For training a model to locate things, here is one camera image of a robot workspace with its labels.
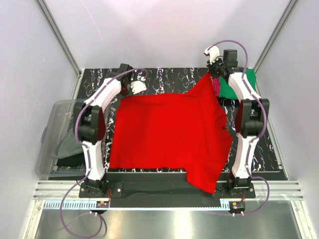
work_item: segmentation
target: metal floor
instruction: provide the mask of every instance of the metal floor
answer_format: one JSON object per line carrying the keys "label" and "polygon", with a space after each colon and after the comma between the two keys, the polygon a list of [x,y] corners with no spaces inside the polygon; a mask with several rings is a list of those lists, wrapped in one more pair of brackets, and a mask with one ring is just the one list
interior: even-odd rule
{"label": "metal floor", "polygon": [[[259,207],[247,202],[247,210]],[[63,211],[66,223],[84,211]],[[289,202],[270,201],[261,212],[252,216],[232,217],[228,213],[199,211],[107,211],[107,224],[96,238],[103,239],[299,239],[302,238]],[[85,215],[69,228],[82,236],[90,236],[99,228],[99,219]],[[42,212],[36,239],[72,239],[62,229],[58,210]]]}

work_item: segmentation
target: white wall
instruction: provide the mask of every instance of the white wall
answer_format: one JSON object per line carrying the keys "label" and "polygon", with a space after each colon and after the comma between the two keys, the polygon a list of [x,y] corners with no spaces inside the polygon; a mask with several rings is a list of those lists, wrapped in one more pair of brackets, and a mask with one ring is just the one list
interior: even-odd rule
{"label": "white wall", "polygon": [[247,46],[253,67],[288,0],[46,2],[81,68],[118,67],[122,62],[203,67],[204,49],[227,38]]}
{"label": "white wall", "polygon": [[319,235],[319,2],[302,0],[257,73],[291,179]]}
{"label": "white wall", "polygon": [[34,0],[0,1],[0,234],[18,238],[35,186],[52,105],[76,75]]}

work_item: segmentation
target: transparent plastic bin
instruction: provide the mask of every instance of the transparent plastic bin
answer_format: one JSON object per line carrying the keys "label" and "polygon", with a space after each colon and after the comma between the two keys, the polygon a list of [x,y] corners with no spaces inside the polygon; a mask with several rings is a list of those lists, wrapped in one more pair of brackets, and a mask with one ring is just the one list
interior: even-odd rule
{"label": "transparent plastic bin", "polygon": [[47,127],[44,129],[41,139],[41,150],[35,168],[40,179],[48,177],[71,177],[85,175],[85,164],[78,167],[58,167],[57,159],[50,156],[66,133],[73,129],[73,107],[76,102],[84,100],[65,100],[54,104]]}

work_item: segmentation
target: red shirt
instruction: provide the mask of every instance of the red shirt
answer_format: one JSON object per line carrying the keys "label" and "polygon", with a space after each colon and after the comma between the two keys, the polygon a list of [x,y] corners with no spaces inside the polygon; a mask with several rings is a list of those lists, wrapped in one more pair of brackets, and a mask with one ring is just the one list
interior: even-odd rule
{"label": "red shirt", "polygon": [[110,168],[184,168],[214,193],[232,138],[210,74],[186,94],[131,96],[117,111]]}

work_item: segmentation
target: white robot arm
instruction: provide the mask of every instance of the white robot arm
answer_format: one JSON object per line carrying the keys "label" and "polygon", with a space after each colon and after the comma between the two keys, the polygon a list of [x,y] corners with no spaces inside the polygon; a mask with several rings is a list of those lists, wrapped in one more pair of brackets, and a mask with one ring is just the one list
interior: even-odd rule
{"label": "white robot arm", "polygon": [[102,146],[106,135],[105,118],[107,106],[118,94],[130,96],[144,88],[134,84],[139,89],[130,87],[133,69],[127,64],[121,64],[116,72],[108,73],[102,86],[84,103],[74,106],[74,125],[76,139],[82,145],[86,165],[86,179],[84,186],[90,195],[97,196],[105,192],[106,180],[103,180],[105,169],[103,166],[104,147]]}
{"label": "white robot arm", "polygon": [[217,59],[219,49],[216,46],[207,48],[204,54],[210,57],[207,61],[209,72],[213,77],[222,76],[234,90],[240,102],[235,119],[238,147],[235,163],[229,175],[228,187],[230,187],[230,190],[233,188],[249,188],[251,180],[247,169],[251,174],[254,151],[259,141],[256,136],[262,130],[264,122],[262,111],[255,98],[261,101],[266,116],[268,115],[269,101],[261,99],[248,82],[246,74],[243,74],[244,69],[237,67],[236,50],[224,50],[223,60]]}

